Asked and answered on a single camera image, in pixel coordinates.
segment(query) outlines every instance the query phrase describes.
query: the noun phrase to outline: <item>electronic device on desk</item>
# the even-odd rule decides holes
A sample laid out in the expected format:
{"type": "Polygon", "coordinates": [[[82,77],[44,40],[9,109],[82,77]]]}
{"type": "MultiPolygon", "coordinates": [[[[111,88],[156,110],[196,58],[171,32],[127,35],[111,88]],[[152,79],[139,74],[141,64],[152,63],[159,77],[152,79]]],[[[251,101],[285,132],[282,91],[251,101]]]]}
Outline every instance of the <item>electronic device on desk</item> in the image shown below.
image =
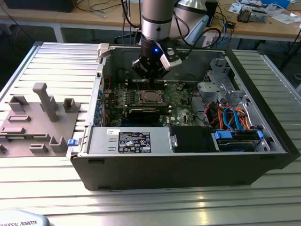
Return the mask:
{"type": "Polygon", "coordinates": [[[248,21],[253,22],[266,22],[268,14],[261,8],[242,6],[239,14],[237,15],[237,21],[247,23],[248,21]]]}
{"type": "Polygon", "coordinates": [[[207,8],[207,16],[209,17],[206,27],[211,27],[217,4],[217,0],[206,0],[205,6],[207,8]]]}
{"type": "Polygon", "coordinates": [[[77,0],[4,0],[8,8],[52,10],[70,13],[77,0]]]}

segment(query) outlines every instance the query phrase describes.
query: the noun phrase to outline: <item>wire bundle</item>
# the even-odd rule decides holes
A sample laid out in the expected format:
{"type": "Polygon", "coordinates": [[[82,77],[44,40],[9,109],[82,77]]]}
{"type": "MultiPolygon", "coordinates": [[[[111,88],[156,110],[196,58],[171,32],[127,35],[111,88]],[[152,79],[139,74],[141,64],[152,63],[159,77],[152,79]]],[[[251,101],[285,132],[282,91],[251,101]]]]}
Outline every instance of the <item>wire bundle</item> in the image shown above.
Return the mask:
{"type": "Polygon", "coordinates": [[[213,107],[211,104],[206,108],[204,115],[207,115],[210,109],[214,109],[216,111],[217,117],[214,118],[211,121],[211,126],[216,124],[216,121],[218,120],[217,125],[215,126],[216,129],[225,129],[235,131],[234,128],[231,126],[233,119],[235,121],[236,128],[238,130],[250,130],[249,124],[248,124],[248,118],[247,115],[239,108],[235,108],[230,105],[222,105],[219,107],[213,107]],[[231,120],[227,121],[227,114],[230,113],[233,115],[231,120]]]}

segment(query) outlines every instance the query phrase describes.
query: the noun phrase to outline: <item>black cable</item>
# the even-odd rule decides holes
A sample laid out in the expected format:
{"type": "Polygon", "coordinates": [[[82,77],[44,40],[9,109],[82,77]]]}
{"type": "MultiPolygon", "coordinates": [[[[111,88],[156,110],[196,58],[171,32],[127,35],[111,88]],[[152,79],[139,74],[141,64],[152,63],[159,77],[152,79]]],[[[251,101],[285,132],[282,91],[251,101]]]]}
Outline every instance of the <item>black cable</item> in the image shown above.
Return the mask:
{"type": "Polygon", "coordinates": [[[296,49],[290,54],[290,51],[293,49],[294,44],[296,43],[297,39],[299,38],[301,33],[301,29],[299,30],[299,33],[297,35],[297,37],[295,38],[295,40],[293,41],[293,44],[291,45],[291,47],[289,48],[287,55],[284,57],[281,66],[280,66],[280,71],[283,71],[283,69],[287,66],[287,64],[290,62],[290,60],[292,59],[292,57],[297,53],[297,51],[299,50],[300,46],[301,46],[301,41],[298,43],[296,49]]]}
{"type": "Polygon", "coordinates": [[[24,51],[24,52],[27,52],[27,50],[24,49],[24,48],[22,48],[21,46],[18,46],[18,45],[16,45],[16,44],[11,43],[9,37],[10,37],[10,35],[6,35],[2,40],[4,40],[5,38],[8,38],[8,43],[9,43],[9,45],[10,45],[11,47],[13,47],[14,51],[15,51],[18,55],[24,57],[24,54],[20,54],[20,53],[16,50],[16,47],[18,47],[19,49],[21,49],[21,50],[24,51]]]}
{"type": "Polygon", "coordinates": [[[122,44],[124,44],[124,26],[126,24],[126,20],[123,19],[123,25],[122,25],[122,44]]]}
{"type": "MultiPolygon", "coordinates": [[[[178,22],[178,18],[177,18],[177,17],[175,17],[175,21],[176,21],[176,24],[177,24],[179,33],[180,33],[180,35],[182,35],[182,31],[181,31],[181,28],[180,28],[180,25],[179,25],[179,22],[178,22]]],[[[211,27],[211,28],[208,28],[207,30],[203,31],[203,32],[201,33],[201,35],[196,39],[196,41],[195,41],[195,43],[194,43],[193,45],[190,45],[185,39],[182,39],[183,42],[184,42],[187,46],[190,47],[190,50],[188,51],[188,53],[187,53],[186,56],[188,56],[188,55],[192,52],[192,50],[194,50],[194,49],[205,49],[205,48],[208,48],[208,47],[211,47],[211,46],[215,45],[216,42],[220,39],[221,35],[222,35],[222,33],[221,33],[220,30],[218,30],[218,29],[215,28],[215,27],[211,27]],[[215,31],[218,32],[218,34],[219,34],[218,38],[217,38],[213,43],[211,43],[211,44],[208,45],[208,46],[204,46],[204,47],[201,47],[201,48],[195,47],[195,45],[196,45],[197,42],[200,40],[200,38],[201,38],[206,32],[212,31],[212,30],[215,30],[215,31]]]]}
{"type": "Polygon", "coordinates": [[[190,50],[188,51],[187,56],[188,56],[194,49],[206,49],[206,48],[208,48],[208,47],[214,46],[214,45],[218,42],[218,40],[221,38],[221,35],[222,35],[221,31],[220,31],[219,29],[215,28],[215,27],[210,27],[210,28],[208,28],[207,30],[203,31],[203,32],[200,34],[200,36],[196,39],[196,41],[194,42],[194,44],[193,44],[192,46],[190,45],[190,50]],[[196,45],[197,42],[200,40],[200,38],[201,38],[205,33],[207,33],[208,31],[217,31],[217,32],[218,32],[218,38],[217,38],[213,43],[211,43],[211,44],[208,45],[208,46],[204,46],[204,47],[200,47],[200,48],[195,47],[195,45],[196,45]]]}
{"type": "Polygon", "coordinates": [[[280,44],[283,48],[286,49],[286,51],[289,50],[288,46],[286,46],[282,41],[278,41],[278,42],[279,42],[279,44],[280,44]]]}
{"type": "Polygon", "coordinates": [[[138,32],[139,32],[139,30],[137,29],[137,31],[136,31],[136,33],[135,33],[135,36],[134,36],[134,41],[133,41],[133,44],[134,44],[134,45],[137,43],[136,40],[137,40],[138,32]]]}
{"type": "Polygon", "coordinates": [[[86,9],[83,9],[81,7],[79,7],[79,4],[82,3],[84,0],[80,0],[77,4],[76,4],[76,7],[82,11],[85,11],[85,12],[98,12],[98,11],[103,11],[103,10],[106,10],[106,9],[109,9],[109,8],[113,8],[115,6],[120,6],[121,4],[117,4],[117,5],[113,5],[113,6],[110,6],[110,7],[107,7],[107,8],[102,8],[102,9],[97,9],[97,10],[86,10],[86,9]]]}
{"type": "Polygon", "coordinates": [[[125,5],[124,5],[124,2],[123,2],[123,0],[120,0],[120,1],[121,1],[123,13],[124,13],[124,15],[125,15],[125,17],[126,17],[126,20],[127,20],[128,24],[129,24],[130,26],[132,26],[133,28],[135,28],[135,29],[136,29],[136,28],[139,28],[140,26],[137,26],[137,25],[132,24],[132,22],[128,19],[127,13],[126,13],[126,8],[125,8],[125,5]]]}
{"type": "Polygon", "coordinates": [[[293,58],[293,56],[298,52],[300,47],[301,47],[301,41],[299,41],[295,50],[291,54],[288,54],[288,57],[282,62],[280,71],[283,71],[283,69],[287,66],[287,64],[290,62],[290,60],[293,58]]]}
{"type": "Polygon", "coordinates": [[[24,32],[24,34],[26,34],[26,36],[28,37],[28,38],[30,38],[33,42],[35,42],[35,40],[26,32],[26,31],[24,31],[24,29],[10,16],[10,14],[8,14],[8,12],[3,8],[3,6],[0,4],[0,7],[3,9],[3,11],[8,15],[8,17],[12,20],[12,21],[14,21],[15,22],[15,24],[17,25],[17,26],[19,26],[20,27],[20,29],[24,32]]]}
{"type": "Polygon", "coordinates": [[[179,18],[179,17],[175,14],[175,12],[174,12],[174,17],[175,17],[175,21],[176,21],[176,23],[177,23],[178,28],[180,27],[178,20],[179,20],[182,24],[184,24],[185,27],[187,28],[187,33],[185,34],[185,37],[186,37],[187,35],[189,35],[189,33],[190,33],[190,28],[189,28],[189,26],[187,25],[187,23],[185,23],[185,21],[183,21],[181,18],[179,18]]]}
{"type": "Polygon", "coordinates": [[[94,4],[94,5],[91,6],[91,8],[93,8],[94,6],[99,6],[99,5],[108,4],[110,1],[112,1],[112,0],[108,0],[107,2],[104,2],[104,3],[97,3],[97,4],[94,4]]]}
{"type": "MultiPolygon", "coordinates": [[[[128,15],[129,15],[129,20],[131,20],[131,0],[128,0],[128,15]]],[[[132,45],[132,30],[130,26],[130,45],[132,45]]]]}
{"type": "Polygon", "coordinates": [[[179,78],[179,81],[181,81],[181,79],[183,78],[183,77],[185,77],[185,76],[191,76],[192,78],[194,78],[195,79],[195,81],[197,81],[197,82],[199,82],[199,80],[193,75],[193,74],[184,74],[184,75],[182,75],[180,78],[179,78]]]}
{"type": "Polygon", "coordinates": [[[201,119],[200,117],[198,117],[198,116],[196,115],[196,113],[202,112],[202,111],[197,111],[197,112],[194,112],[194,111],[193,111],[193,108],[192,108],[192,98],[193,98],[194,92],[195,92],[197,89],[198,89],[198,86],[196,86],[196,87],[194,88],[194,90],[193,90],[193,92],[192,92],[192,94],[191,94],[191,98],[190,98],[190,100],[189,100],[190,108],[191,108],[192,114],[194,114],[194,116],[195,116],[198,120],[200,120],[200,121],[204,124],[204,126],[212,127],[208,122],[204,121],[203,119],[201,119]]]}
{"type": "Polygon", "coordinates": [[[139,19],[140,19],[140,26],[142,25],[141,23],[141,0],[139,0],[139,19]]]}
{"type": "Polygon", "coordinates": [[[299,38],[300,33],[301,33],[301,28],[300,28],[300,30],[299,30],[299,33],[298,33],[297,37],[296,37],[295,40],[293,41],[292,46],[290,47],[290,49],[289,49],[288,51],[291,51],[291,49],[293,48],[293,46],[294,46],[294,44],[296,43],[297,39],[299,38]]]}

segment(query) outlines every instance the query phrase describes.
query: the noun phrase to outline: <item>cable on desk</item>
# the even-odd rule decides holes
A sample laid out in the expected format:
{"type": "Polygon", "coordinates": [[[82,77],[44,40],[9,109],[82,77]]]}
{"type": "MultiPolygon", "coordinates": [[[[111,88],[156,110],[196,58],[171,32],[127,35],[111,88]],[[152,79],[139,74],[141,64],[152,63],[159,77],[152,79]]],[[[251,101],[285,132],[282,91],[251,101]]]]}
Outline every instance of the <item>cable on desk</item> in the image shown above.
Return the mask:
{"type": "Polygon", "coordinates": [[[19,52],[16,50],[16,47],[18,47],[19,49],[23,50],[24,52],[27,52],[27,50],[24,49],[24,48],[22,48],[21,46],[16,45],[16,41],[15,41],[14,44],[11,43],[11,40],[9,39],[10,35],[5,36],[4,38],[6,38],[6,37],[8,38],[8,43],[9,43],[9,45],[10,45],[11,47],[14,48],[14,51],[15,51],[18,55],[24,57],[25,54],[19,53],[19,52]]]}
{"type": "Polygon", "coordinates": [[[134,24],[132,24],[132,22],[128,19],[127,13],[126,13],[125,3],[124,3],[123,0],[120,0],[120,1],[121,1],[123,13],[124,13],[124,15],[125,15],[125,17],[126,17],[126,20],[127,20],[128,24],[129,24],[130,26],[132,26],[133,28],[140,28],[141,25],[134,25],[134,24]]]}
{"type": "Polygon", "coordinates": [[[284,57],[281,66],[280,66],[280,71],[283,71],[284,68],[287,66],[287,64],[290,62],[290,60],[292,59],[292,57],[298,52],[298,50],[301,47],[301,41],[299,41],[299,43],[297,44],[295,50],[290,54],[291,50],[293,49],[294,44],[296,43],[297,39],[299,38],[301,33],[301,28],[299,30],[299,33],[297,35],[297,37],[295,38],[295,40],[293,41],[293,44],[291,45],[290,49],[288,50],[287,55],[284,57]]]}
{"type": "Polygon", "coordinates": [[[140,27],[141,27],[141,25],[142,25],[142,23],[141,23],[141,0],[139,0],[139,20],[140,20],[140,27]]]}
{"type": "MultiPolygon", "coordinates": [[[[117,5],[113,5],[113,6],[107,7],[107,8],[97,9],[97,10],[86,10],[86,9],[83,9],[83,8],[79,7],[79,4],[82,3],[83,1],[84,1],[84,0],[80,0],[80,1],[76,4],[76,7],[77,7],[78,9],[82,10],[82,11],[85,11],[85,12],[97,12],[97,11],[103,11],[103,10],[106,10],[106,9],[113,8],[113,7],[115,7],[115,6],[120,6],[120,5],[121,5],[121,4],[117,4],[117,5]]],[[[94,5],[92,5],[92,7],[94,7],[94,6],[96,6],[96,5],[102,5],[102,4],[103,4],[103,3],[94,4],[94,5]]]]}
{"type": "Polygon", "coordinates": [[[123,25],[122,25],[122,44],[125,44],[124,43],[124,26],[125,26],[125,24],[126,24],[126,20],[123,19],[123,25]]]}
{"type": "MultiPolygon", "coordinates": [[[[176,15],[175,15],[175,21],[176,21],[176,24],[177,24],[179,33],[180,33],[180,35],[182,35],[182,31],[181,31],[181,28],[180,28],[180,25],[179,25],[179,22],[178,22],[178,18],[177,18],[176,15]]],[[[190,50],[188,51],[187,56],[188,56],[194,49],[205,49],[205,48],[208,48],[208,47],[211,47],[211,46],[215,45],[215,44],[217,43],[217,41],[221,38],[221,35],[222,35],[222,33],[221,33],[220,30],[218,30],[218,29],[215,28],[215,27],[211,27],[211,28],[208,28],[207,30],[203,31],[203,32],[200,34],[200,36],[196,39],[196,41],[195,41],[195,43],[194,43],[193,45],[190,45],[184,38],[182,38],[183,42],[184,42],[188,47],[190,47],[190,50]],[[198,48],[198,47],[195,46],[195,45],[197,44],[197,42],[200,40],[200,38],[201,38],[205,33],[207,33],[208,31],[213,31],[213,30],[214,30],[214,31],[217,31],[218,34],[219,34],[219,36],[218,36],[218,38],[217,38],[212,44],[210,44],[210,45],[208,45],[208,46],[200,47],[200,48],[198,48]]]]}
{"type": "Polygon", "coordinates": [[[223,42],[224,42],[225,37],[226,37],[227,29],[226,29],[226,25],[225,25],[225,23],[223,22],[223,20],[221,20],[220,18],[217,18],[217,19],[221,21],[221,23],[222,23],[222,25],[223,25],[223,30],[224,30],[224,36],[222,37],[222,41],[221,41],[221,44],[220,44],[220,46],[219,46],[219,48],[221,48],[221,47],[223,46],[223,42]]]}
{"type": "MultiPolygon", "coordinates": [[[[128,15],[129,20],[131,21],[131,0],[128,0],[128,15]]],[[[130,26],[130,45],[132,45],[132,27],[130,26]]]]}
{"type": "MultiPolygon", "coordinates": [[[[96,10],[96,9],[94,8],[95,6],[107,4],[107,3],[109,3],[109,2],[112,1],[112,0],[109,0],[109,1],[104,2],[104,3],[97,3],[97,4],[94,4],[94,5],[91,5],[90,1],[91,1],[91,0],[88,0],[88,5],[89,5],[90,10],[96,10]]],[[[91,12],[91,13],[93,13],[93,14],[95,14],[95,15],[98,15],[98,16],[105,17],[105,15],[104,15],[105,12],[104,12],[104,11],[100,11],[101,14],[99,14],[98,12],[99,12],[99,11],[96,11],[96,12],[93,11],[93,12],[91,12]]]]}
{"type": "Polygon", "coordinates": [[[175,17],[175,21],[176,21],[177,26],[178,26],[178,30],[179,30],[180,36],[183,36],[183,35],[182,35],[182,31],[179,29],[180,25],[179,25],[178,20],[179,20],[182,24],[184,24],[185,27],[187,28],[187,33],[186,33],[186,34],[184,35],[184,37],[183,37],[183,38],[185,38],[185,37],[186,37],[187,35],[189,35],[189,33],[190,33],[190,28],[189,28],[188,24],[185,23],[185,21],[183,21],[181,18],[179,18],[179,17],[175,14],[175,12],[174,12],[174,17],[175,17]]]}
{"type": "Polygon", "coordinates": [[[33,42],[35,42],[35,40],[26,32],[26,31],[24,31],[24,29],[11,17],[11,15],[10,14],[8,14],[8,12],[4,9],[4,7],[0,4],[0,7],[3,9],[3,11],[8,15],[8,17],[12,20],[12,21],[14,21],[15,22],[15,24],[17,25],[17,26],[19,26],[20,27],[20,29],[24,32],[24,34],[26,34],[26,36],[28,37],[28,38],[30,38],[33,42]]]}

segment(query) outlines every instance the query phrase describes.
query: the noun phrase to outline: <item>metal slotted plate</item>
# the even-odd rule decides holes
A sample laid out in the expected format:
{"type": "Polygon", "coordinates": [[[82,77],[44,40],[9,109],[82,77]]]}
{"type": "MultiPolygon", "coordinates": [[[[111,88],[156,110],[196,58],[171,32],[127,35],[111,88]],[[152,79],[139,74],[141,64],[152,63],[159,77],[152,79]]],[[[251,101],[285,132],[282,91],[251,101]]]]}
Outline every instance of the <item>metal slotted plate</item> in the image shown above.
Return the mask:
{"type": "MultiPolygon", "coordinates": [[[[44,43],[42,48],[90,50],[86,44],[70,43],[44,43]]],[[[71,60],[71,64],[89,61],[90,65],[97,58],[96,51],[94,55],[37,52],[32,63],[65,64],[71,60]]],[[[0,123],[10,110],[7,102],[12,97],[11,90],[30,88],[35,81],[49,81],[50,88],[90,89],[94,81],[94,76],[86,74],[21,74],[0,103],[0,123]]],[[[82,136],[90,95],[52,91],[57,102],[73,97],[81,103],[73,137],[82,136]]],[[[39,101],[35,95],[25,96],[29,101],[39,101]]],[[[288,101],[278,102],[273,98],[269,101],[293,107],[288,101]]],[[[284,128],[293,132],[300,126],[284,125],[284,128]]],[[[301,161],[297,160],[283,170],[268,172],[251,186],[96,192],[84,187],[65,157],[0,158],[0,210],[43,214],[55,226],[86,225],[87,222],[106,226],[299,226],[300,174],[301,161]]]]}
{"type": "Polygon", "coordinates": [[[80,137],[96,75],[97,47],[94,44],[61,43],[44,43],[36,47],[34,54],[28,56],[28,64],[0,103],[0,123],[11,109],[8,102],[13,95],[24,95],[28,102],[40,102],[32,88],[36,82],[45,82],[47,93],[53,95],[56,102],[74,98],[81,103],[73,133],[73,137],[80,137]]]}
{"type": "Polygon", "coordinates": [[[233,50],[258,91],[301,151],[301,102],[287,79],[266,56],[256,51],[233,50]]]}

